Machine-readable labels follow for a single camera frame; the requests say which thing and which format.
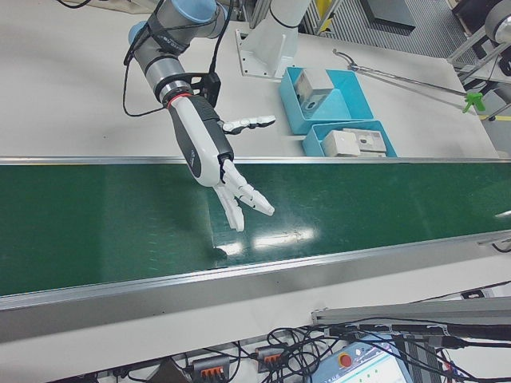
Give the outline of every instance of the white mount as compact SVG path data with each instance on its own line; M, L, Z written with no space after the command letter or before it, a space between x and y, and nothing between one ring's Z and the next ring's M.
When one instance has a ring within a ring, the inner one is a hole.
M244 76L282 78L292 66L298 42L297 26L311 0L272 0L266 18L245 38L236 30L236 44ZM271 15L286 26L278 23Z

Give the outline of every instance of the white box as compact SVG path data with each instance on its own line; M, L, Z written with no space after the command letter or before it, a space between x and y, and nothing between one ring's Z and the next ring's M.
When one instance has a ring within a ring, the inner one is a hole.
M386 152L382 134L376 130L344 129L344 132L354 133L360 150L364 152Z
M321 143L321 147L328 157L360 156L357 136L352 132L332 130Z
M304 116L314 114L334 90L334 84L325 69L303 69L294 86Z
M361 157L386 157L385 153L381 153L381 152L364 152L364 151L360 151L360 156Z

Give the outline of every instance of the robotic arm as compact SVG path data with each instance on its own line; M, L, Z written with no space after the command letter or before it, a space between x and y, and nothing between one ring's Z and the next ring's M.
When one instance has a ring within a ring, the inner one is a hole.
M226 19L225 9L214 0L165 0L147 22L130 30L129 40L155 97L170 112L191 173L199 184L215 190L229 225L242 231L244 217L236 199L266 215L272 215L275 209L236 170L234 152L225 135L268 126L275 118L224 123L213 108L220 79L211 71L186 73L178 60L193 38L217 38ZM200 81L192 83L194 77Z

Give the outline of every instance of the green conveyor belt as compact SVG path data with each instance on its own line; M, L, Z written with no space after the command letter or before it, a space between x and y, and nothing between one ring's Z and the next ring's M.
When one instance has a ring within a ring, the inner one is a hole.
M0 166L0 296L511 229L507 163L238 168L242 233L184 164Z

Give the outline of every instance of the display screen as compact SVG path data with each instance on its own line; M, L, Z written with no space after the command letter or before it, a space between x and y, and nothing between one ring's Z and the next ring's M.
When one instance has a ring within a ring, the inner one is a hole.
M396 358L381 350L351 371L339 375L328 383L407 383Z

